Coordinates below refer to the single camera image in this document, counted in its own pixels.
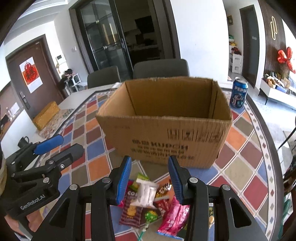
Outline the person left hand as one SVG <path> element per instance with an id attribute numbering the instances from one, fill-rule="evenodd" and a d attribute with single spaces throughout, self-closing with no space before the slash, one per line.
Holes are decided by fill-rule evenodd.
<path id="1" fill-rule="evenodd" d="M 25 236 L 25 234 L 23 233 L 25 229 L 22 228 L 21 223 L 18 220 L 14 220 L 8 214 L 6 214 L 4 218 L 14 232 Z M 43 221 L 40 210 L 36 210 L 33 213 L 30 213 L 26 216 L 26 219 L 28 221 L 28 227 L 32 232 L 36 232 Z"/>

